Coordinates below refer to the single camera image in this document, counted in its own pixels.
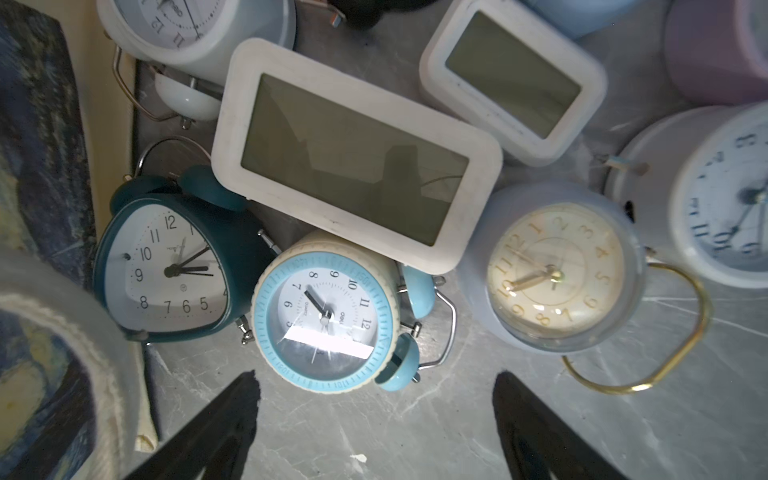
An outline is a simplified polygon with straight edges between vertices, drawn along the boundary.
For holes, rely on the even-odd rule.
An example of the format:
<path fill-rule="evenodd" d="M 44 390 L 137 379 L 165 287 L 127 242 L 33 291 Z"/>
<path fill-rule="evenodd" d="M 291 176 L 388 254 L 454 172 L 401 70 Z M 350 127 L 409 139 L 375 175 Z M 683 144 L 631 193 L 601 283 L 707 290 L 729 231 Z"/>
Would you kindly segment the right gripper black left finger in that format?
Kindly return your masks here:
<path fill-rule="evenodd" d="M 253 371 L 237 376 L 130 479 L 240 479 L 257 433 L 261 399 Z"/>

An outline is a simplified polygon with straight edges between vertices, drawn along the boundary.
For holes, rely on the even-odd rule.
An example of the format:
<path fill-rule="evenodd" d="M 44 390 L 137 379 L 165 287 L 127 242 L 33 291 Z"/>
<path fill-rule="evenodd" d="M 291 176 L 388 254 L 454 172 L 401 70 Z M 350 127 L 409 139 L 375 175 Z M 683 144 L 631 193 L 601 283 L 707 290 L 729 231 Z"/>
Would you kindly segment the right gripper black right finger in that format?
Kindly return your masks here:
<path fill-rule="evenodd" d="M 504 457 L 514 479 L 623 479 L 518 377 L 496 377 L 492 406 Z"/>

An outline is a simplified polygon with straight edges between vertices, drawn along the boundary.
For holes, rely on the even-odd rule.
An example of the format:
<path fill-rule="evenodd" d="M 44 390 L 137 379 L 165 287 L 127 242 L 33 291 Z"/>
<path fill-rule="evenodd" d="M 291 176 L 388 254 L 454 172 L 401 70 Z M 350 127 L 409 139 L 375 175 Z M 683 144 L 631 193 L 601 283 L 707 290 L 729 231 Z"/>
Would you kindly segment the blue cream twin-bell clock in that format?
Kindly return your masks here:
<path fill-rule="evenodd" d="M 436 359 L 424 360 L 417 337 L 437 302 L 451 313 L 448 339 Z M 433 276 L 318 230 L 266 268 L 247 318 L 277 374 L 331 395 L 369 383 L 395 392 L 419 382 L 421 371 L 451 353 L 458 312 Z"/>

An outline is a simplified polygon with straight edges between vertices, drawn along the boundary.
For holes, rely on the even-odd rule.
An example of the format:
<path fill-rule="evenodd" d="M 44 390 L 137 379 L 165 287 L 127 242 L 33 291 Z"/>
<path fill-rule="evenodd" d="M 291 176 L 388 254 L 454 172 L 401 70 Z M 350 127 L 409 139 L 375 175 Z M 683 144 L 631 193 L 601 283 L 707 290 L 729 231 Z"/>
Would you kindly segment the cream canvas bag starry print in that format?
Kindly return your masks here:
<path fill-rule="evenodd" d="M 95 297 L 132 114 L 92 1 L 1 5 L 1 475 L 120 479 L 151 451 L 140 349 Z"/>

